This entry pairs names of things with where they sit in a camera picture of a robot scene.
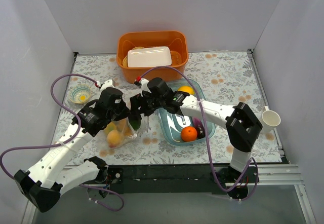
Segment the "yellow peach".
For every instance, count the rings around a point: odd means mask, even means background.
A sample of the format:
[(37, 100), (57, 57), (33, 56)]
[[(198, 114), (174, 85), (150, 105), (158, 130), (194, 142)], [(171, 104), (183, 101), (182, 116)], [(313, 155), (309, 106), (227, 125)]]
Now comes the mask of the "yellow peach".
[(112, 130), (108, 133), (106, 140), (110, 148), (116, 148), (122, 145), (124, 135), (118, 130)]

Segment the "clear zip top bag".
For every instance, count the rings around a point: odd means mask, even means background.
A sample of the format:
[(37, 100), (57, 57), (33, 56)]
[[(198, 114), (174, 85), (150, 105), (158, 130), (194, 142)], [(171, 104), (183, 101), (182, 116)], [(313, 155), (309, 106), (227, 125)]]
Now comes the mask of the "clear zip top bag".
[(110, 122), (103, 129), (105, 139), (101, 143), (98, 143), (100, 149), (114, 150), (126, 143), (134, 141), (144, 132), (147, 132), (149, 129), (149, 119), (143, 115), (141, 117), (140, 127), (136, 130), (131, 126), (128, 118)]

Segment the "orange ginger root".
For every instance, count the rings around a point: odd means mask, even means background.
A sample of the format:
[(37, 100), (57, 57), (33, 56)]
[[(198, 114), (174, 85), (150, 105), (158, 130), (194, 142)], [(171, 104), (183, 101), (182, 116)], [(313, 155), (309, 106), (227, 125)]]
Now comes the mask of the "orange ginger root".
[(128, 119), (122, 119), (117, 122), (117, 129), (121, 132), (124, 136), (130, 137), (133, 135), (133, 131), (129, 126)]

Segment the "green lime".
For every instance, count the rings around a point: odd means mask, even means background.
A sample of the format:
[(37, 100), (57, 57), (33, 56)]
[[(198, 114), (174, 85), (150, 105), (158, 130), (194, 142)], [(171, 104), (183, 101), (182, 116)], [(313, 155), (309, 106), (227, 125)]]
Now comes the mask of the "green lime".
[(133, 128), (134, 131), (137, 131), (141, 127), (141, 120), (129, 119), (129, 124)]

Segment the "purple eggplant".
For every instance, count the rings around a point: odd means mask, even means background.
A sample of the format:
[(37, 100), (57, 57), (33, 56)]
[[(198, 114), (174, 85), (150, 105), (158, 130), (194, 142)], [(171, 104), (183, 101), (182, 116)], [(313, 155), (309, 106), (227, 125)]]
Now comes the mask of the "purple eggplant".
[(193, 126), (197, 131), (197, 138), (198, 139), (204, 138), (206, 134), (205, 134), (205, 128), (201, 120), (197, 117), (193, 117), (192, 121), (193, 121)]

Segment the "orange tangerine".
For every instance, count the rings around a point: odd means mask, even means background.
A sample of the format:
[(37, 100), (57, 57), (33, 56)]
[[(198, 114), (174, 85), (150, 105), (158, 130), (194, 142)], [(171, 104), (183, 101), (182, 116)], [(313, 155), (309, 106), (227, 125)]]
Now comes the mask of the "orange tangerine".
[(197, 130), (193, 126), (187, 126), (181, 131), (181, 138), (184, 142), (195, 141), (197, 136)]

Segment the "yellow lemon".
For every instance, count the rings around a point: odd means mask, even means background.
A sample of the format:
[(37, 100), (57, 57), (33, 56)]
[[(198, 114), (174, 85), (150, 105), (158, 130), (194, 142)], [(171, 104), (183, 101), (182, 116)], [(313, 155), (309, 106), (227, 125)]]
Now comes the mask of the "yellow lemon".
[(195, 91), (192, 87), (190, 86), (182, 86), (178, 89), (178, 91), (188, 93), (190, 95), (195, 95)]

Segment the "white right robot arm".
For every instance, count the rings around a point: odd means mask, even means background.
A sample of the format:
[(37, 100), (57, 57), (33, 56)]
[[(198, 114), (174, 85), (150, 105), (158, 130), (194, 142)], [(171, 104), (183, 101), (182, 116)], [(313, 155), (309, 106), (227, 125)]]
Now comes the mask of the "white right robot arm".
[(186, 92), (173, 91), (161, 78), (138, 77), (135, 85), (141, 93), (130, 98), (129, 123), (134, 130), (141, 126), (142, 116), (150, 116), (159, 108), (180, 116), (197, 117), (227, 130), (233, 153), (229, 176), (235, 182), (248, 175), (246, 165), (262, 130), (262, 124), (246, 103), (236, 106), (212, 103)]

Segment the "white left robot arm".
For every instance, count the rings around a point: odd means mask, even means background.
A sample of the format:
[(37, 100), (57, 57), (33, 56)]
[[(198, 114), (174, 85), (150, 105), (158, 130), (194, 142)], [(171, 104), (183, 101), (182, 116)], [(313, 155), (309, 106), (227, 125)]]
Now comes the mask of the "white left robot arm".
[(124, 119), (128, 114), (122, 91), (114, 87), (103, 89), (99, 99), (87, 103), (72, 119), (58, 144), (27, 171), (15, 173), (14, 180), (21, 193), (44, 213), (72, 188), (87, 181), (105, 182), (108, 166), (98, 157), (88, 158), (66, 172), (63, 169), (111, 121)]

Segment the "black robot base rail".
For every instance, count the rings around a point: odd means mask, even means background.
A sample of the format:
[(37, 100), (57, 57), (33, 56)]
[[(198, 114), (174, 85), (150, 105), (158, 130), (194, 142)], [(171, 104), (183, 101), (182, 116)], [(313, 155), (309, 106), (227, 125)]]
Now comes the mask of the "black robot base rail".
[[(214, 164), (215, 174), (223, 188), (229, 188), (240, 173), (230, 170), (227, 164)], [(86, 183), (103, 185), (119, 194), (130, 193), (211, 193), (226, 195), (215, 183), (209, 164), (185, 165), (112, 165), (101, 180)], [(248, 184), (258, 182), (255, 166), (249, 166), (238, 188), (230, 196), (248, 195)]]

